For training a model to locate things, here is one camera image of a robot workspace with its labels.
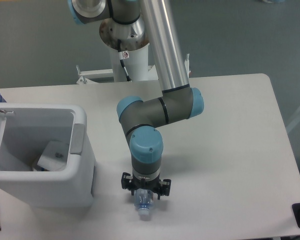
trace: white table surface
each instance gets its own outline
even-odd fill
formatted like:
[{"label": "white table surface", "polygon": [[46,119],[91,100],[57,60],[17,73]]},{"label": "white table surface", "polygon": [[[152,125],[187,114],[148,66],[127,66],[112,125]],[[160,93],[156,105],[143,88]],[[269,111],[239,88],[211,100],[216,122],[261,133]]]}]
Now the white table surface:
[{"label": "white table surface", "polygon": [[159,128],[161,178],[169,197],[142,221],[121,189],[131,159],[116,106],[129,95],[161,95],[157,81],[0,89],[11,103],[82,106],[97,160],[90,208],[35,208],[0,190],[1,239],[239,240],[300,235],[292,204],[300,175],[269,78],[264,74],[193,78],[200,116]]}]

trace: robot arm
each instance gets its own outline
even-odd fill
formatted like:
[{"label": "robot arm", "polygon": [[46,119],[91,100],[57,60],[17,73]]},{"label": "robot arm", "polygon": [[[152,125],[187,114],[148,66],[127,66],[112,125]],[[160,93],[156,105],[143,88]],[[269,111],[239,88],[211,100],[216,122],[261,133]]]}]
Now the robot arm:
[{"label": "robot arm", "polygon": [[[81,1],[104,2],[72,0],[73,7],[74,2]],[[148,190],[146,193],[156,193],[160,199],[160,196],[169,196],[171,180],[160,180],[163,139],[156,128],[201,114],[204,101],[200,91],[189,85],[169,0],[108,0],[103,11],[107,8],[113,10],[109,16],[122,29],[140,21],[141,8],[162,90],[162,97],[156,99],[142,101],[138,96],[128,96],[118,103],[117,114],[132,163],[132,176],[124,172],[121,185],[132,195],[139,194],[138,190]]]}]

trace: cable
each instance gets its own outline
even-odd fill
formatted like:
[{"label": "cable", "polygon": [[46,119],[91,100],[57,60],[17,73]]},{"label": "cable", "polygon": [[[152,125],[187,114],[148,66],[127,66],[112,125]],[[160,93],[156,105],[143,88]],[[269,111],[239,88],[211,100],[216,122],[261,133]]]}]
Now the cable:
[{"label": "cable", "polygon": [[120,39],[118,39],[117,48],[118,48],[118,53],[119,53],[121,67],[124,70],[124,74],[125,74],[126,80],[128,82],[130,82],[130,81],[132,81],[132,79],[130,78],[129,73],[127,71],[127,68],[126,68],[123,56],[120,57],[120,53],[122,53],[122,51],[121,51],[121,40]]}]

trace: silver metal tube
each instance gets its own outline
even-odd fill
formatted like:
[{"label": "silver metal tube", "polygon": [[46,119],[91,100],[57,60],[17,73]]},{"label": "silver metal tube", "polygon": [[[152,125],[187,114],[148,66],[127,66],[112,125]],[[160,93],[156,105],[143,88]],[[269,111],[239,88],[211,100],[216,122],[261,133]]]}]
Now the silver metal tube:
[{"label": "silver metal tube", "polygon": [[99,16],[106,7],[106,0],[71,0],[74,9],[86,18]]},{"label": "silver metal tube", "polygon": [[189,84],[169,0],[139,1],[161,90]]},{"label": "silver metal tube", "polygon": [[77,0],[78,5],[83,9],[92,9],[97,6],[102,0]]}]

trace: black cable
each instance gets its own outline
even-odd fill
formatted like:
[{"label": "black cable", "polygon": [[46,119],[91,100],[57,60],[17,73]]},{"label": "black cable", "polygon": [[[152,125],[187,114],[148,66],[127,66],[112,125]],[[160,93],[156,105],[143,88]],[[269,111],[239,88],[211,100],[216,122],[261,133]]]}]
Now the black cable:
[{"label": "black cable", "polygon": [[[117,48],[118,48],[118,53],[122,52],[122,51],[121,51],[121,40],[120,40],[120,39],[118,39],[118,42],[117,42]],[[125,65],[125,62],[124,62],[123,59],[120,59],[120,64],[121,64],[121,67],[122,67],[123,70],[124,70],[124,74],[125,74],[126,80],[127,80],[128,82],[132,81],[132,79],[131,79],[130,76],[129,76],[129,73],[128,73],[128,71],[127,71],[127,68],[126,68],[126,65]]]}]

